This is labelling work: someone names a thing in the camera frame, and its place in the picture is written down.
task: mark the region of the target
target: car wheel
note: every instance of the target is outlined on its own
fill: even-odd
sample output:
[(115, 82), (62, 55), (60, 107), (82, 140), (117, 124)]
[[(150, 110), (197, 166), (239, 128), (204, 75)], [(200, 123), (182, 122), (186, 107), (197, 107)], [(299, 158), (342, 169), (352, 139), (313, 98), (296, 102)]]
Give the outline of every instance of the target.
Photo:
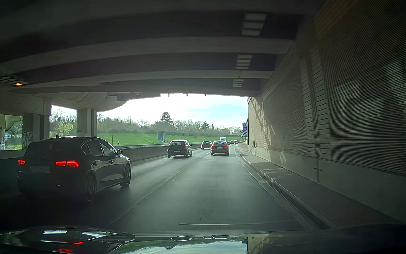
[(91, 175), (87, 176), (84, 180), (84, 200), (87, 203), (95, 202), (97, 195), (97, 183), (95, 178)]
[(123, 188), (128, 187), (131, 184), (131, 168), (129, 165), (125, 167), (125, 176), (123, 177), (123, 182), (120, 183), (120, 186)]

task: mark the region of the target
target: car roof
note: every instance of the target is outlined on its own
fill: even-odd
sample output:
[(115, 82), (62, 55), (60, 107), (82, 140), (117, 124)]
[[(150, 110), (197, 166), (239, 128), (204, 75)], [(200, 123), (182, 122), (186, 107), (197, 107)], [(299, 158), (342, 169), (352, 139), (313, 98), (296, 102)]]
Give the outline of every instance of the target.
[(102, 138), (99, 138), (97, 136), (61, 136), (59, 138), (51, 137), (51, 138), (46, 138), (42, 139), (39, 141), (34, 141), (34, 142), (51, 142), (51, 141), (57, 141), (57, 142), (85, 142), (87, 140), (92, 140), (92, 139), (99, 139), (103, 140)]

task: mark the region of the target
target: asphalt road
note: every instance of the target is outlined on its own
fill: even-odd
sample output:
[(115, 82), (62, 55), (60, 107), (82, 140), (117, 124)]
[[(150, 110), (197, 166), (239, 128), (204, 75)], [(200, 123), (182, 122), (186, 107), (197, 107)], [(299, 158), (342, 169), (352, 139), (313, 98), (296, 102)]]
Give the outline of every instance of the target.
[(230, 156), (194, 149), (190, 158), (133, 163), (128, 188), (115, 186), (88, 206), (20, 195), (0, 203), (0, 231), (82, 225), (129, 233), (176, 230), (299, 230), (302, 225), (257, 182), (230, 146)]

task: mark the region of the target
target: tunnel ceiling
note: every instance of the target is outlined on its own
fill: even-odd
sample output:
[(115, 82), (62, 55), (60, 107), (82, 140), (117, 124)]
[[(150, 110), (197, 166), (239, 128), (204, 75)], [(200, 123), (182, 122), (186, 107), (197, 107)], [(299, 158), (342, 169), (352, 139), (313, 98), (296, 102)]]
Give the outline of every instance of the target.
[(24, 3), (0, 13), (0, 77), (24, 85), (0, 88), (62, 101), (107, 93), (118, 105), (173, 92), (255, 96), (316, 12), (311, 0)]

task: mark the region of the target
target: rear window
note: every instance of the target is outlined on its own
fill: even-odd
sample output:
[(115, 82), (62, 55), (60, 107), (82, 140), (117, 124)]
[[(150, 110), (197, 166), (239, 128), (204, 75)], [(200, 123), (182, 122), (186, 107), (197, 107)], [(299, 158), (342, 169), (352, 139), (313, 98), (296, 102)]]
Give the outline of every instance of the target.
[(61, 155), (69, 154), (73, 148), (69, 144), (57, 141), (32, 142), (24, 153), (24, 158), (36, 157), (37, 155)]
[(185, 141), (172, 141), (172, 142), (170, 142), (170, 145), (171, 146), (172, 145), (184, 146), (184, 145), (186, 145), (186, 142)]

